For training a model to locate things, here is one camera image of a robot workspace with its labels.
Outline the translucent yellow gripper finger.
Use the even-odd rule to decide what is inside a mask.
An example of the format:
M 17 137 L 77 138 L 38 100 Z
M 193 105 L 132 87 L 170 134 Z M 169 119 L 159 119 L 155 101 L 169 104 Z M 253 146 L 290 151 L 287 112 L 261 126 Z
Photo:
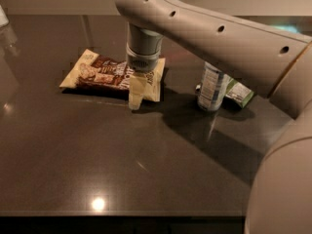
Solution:
M 134 72 L 130 76 L 129 108 L 139 110 L 144 99 L 153 101 L 154 72 Z

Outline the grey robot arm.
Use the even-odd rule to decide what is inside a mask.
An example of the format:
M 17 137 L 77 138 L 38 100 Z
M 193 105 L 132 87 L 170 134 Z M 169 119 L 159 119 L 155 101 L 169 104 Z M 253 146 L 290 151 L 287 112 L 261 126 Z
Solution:
M 168 37 L 292 117 L 256 173 L 244 234 L 312 234 L 310 37 L 180 0 L 115 0 L 115 6 L 129 23 L 127 62 L 134 70 L 153 70 Z

